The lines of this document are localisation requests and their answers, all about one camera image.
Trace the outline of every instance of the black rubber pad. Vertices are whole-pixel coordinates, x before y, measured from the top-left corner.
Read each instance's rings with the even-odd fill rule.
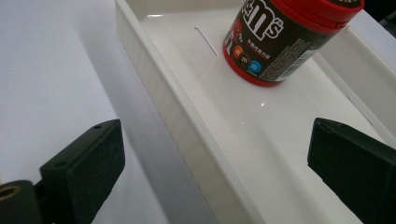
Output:
[[[55,207],[54,222],[91,223],[124,165],[118,119],[90,128],[45,163],[40,172]]]
[[[363,223],[396,223],[393,148],[343,123],[316,119],[308,166]]]

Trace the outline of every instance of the white surface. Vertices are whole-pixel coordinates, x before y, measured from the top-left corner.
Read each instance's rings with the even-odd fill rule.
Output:
[[[113,6],[101,3],[99,9]],[[0,3],[4,183],[36,183],[44,162],[92,125],[118,117],[72,23],[74,6],[78,1]],[[93,223],[167,223],[126,136],[124,145],[125,169]]]
[[[114,1],[0,2],[0,181],[120,118],[126,166],[93,223],[216,223],[116,31]]]
[[[361,223],[306,165],[312,124],[334,119],[384,139],[329,78],[337,71],[321,55],[280,86],[257,87],[222,56],[242,1],[174,10],[166,1],[117,3],[121,41],[219,223]],[[328,48],[347,50],[337,42]],[[340,66],[355,74],[357,64],[371,64],[355,58]]]

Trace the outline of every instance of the red cap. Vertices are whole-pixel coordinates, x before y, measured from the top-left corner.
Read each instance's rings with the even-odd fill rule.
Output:
[[[285,15],[317,32],[335,33],[364,8],[364,0],[271,0]]]

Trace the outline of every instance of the white table surface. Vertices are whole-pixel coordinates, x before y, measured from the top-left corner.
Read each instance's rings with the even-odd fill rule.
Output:
[[[126,166],[93,223],[216,223],[119,41],[112,0],[0,2],[0,181],[120,118]]]

